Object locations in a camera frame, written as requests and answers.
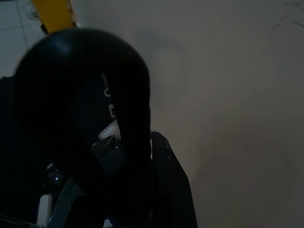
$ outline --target tiled floor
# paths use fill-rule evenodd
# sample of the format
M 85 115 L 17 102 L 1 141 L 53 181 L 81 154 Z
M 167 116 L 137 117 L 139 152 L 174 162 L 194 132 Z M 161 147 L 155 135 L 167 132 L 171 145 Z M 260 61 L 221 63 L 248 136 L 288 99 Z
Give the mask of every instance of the tiled floor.
M 0 78 L 13 76 L 23 55 L 44 37 L 30 0 L 0 0 Z

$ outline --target white floor tile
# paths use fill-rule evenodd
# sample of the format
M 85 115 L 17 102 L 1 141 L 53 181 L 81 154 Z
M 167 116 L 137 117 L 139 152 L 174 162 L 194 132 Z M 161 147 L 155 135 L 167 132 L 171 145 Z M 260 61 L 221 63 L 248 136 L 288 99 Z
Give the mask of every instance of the white floor tile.
M 26 51 L 21 27 L 0 31 L 0 77 L 13 75 Z
M 16 2 L 0 1 L 0 30 L 21 26 Z
M 28 49 L 45 37 L 40 28 L 40 24 L 24 26 L 23 29 Z
M 32 14 L 34 8 L 30 0 L 17 0 L 17 5 L 19 8 L 21 23 L 23 26 L 40 24 L 39 19 L 35 18 Z

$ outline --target wall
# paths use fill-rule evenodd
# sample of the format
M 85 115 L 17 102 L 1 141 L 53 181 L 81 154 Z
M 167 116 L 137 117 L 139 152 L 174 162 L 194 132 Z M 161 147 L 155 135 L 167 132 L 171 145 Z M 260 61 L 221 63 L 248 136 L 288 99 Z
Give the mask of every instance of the wall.
M 199 227 L 303 227 L 304 3 L 205 1 L 72 2 L 145 59 Z

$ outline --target yellow object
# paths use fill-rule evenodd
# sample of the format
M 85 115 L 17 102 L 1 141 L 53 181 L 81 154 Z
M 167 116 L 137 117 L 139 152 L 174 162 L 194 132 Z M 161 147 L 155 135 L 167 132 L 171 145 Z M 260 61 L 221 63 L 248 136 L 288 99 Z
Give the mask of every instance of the yellow object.
M 66 0 L 32 0 L 48 33 L 73 27 Z

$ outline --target black handle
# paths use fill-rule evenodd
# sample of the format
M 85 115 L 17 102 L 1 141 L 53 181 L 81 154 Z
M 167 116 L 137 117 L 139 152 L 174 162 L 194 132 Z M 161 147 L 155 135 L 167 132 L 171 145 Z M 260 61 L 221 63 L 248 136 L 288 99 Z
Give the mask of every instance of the black handle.
M 22 130 L 95 195 L 107 194 L 107 179 L 73 127 L 68 107 L 88 78 L 101 73 L 107 77 L 127 159 L 144 167 L 151 163 L 149 72 L 127 43 L 99 30 L 61 31 L 35 45 L 15 75 Z

